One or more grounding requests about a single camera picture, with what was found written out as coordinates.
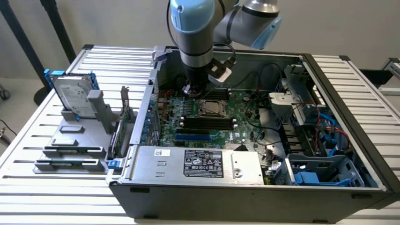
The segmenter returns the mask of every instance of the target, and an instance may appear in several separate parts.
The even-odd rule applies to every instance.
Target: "sticker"
[[[53,166],[71,166],[71,163],[51,163]]]
[[[170,150],[169,149],[155,149],[154,156],[169,156]]]
[[[182,175],[223,178],[221,151],[185,150]]]
[[[70,111],[79,117],[94,117],[94,110],[87,101],[87,94],[78,86],[59,85],[63,99]]]
[[[77,154],[77,150],[59,149],[58,153],[61,154]]]

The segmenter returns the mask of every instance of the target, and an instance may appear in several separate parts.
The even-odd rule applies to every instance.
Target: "capacitor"
[[[263,161],[265,158],[266,158],[266,154],[263,153],[263,154],[262,154],[262,157],[261,157],[261,160]]]
[[[247,118],[250,118],[250,116],[251,116],[251,111],[250,111],[250,110],[246,110],[243,114],[246,115]]]
[[[242,101],[243,101],[243,102],[249,102],[249,100],[250,100],[249,97],[246,97],[246,96],[242,97]]]

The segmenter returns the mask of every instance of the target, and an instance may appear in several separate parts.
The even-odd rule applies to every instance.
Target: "robotic arm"
[[[230,75],[234,55],[223,62],[213,58],[213,45],[231,41],[263,49],[274,37],[281,18],[277,0],[169,0],[185,69],[186,94],[198,94],[209,81],[221,85]]]

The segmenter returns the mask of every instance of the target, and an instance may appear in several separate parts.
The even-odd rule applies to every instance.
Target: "hard drive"
[[[46,80],[54,88],[62,105],[81,118],[95,118],[94,108],[87,101],[90,90],[97,90],[95,76],[90,74],[65,74],[63,71],[46,73]]]

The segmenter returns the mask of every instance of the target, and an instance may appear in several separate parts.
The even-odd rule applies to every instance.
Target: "metal slotted table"
[[[350,61],[314,56],[365,133],[400,177],[398,112]],[[105,103],[119,110],[119,88],[129,86],[129,105],[138,109],[153,69],[151,49],[94,46],[82,50],[67,72],[93,70]],[[51,91],[0,157],[0,224],[195,224],[218,222],[134,220],[126,217],[105,183],[105,175],[34,174],[33,162],[62,120]],[[361,210],[339,225],[400,223],[400,202],[382,210]]]

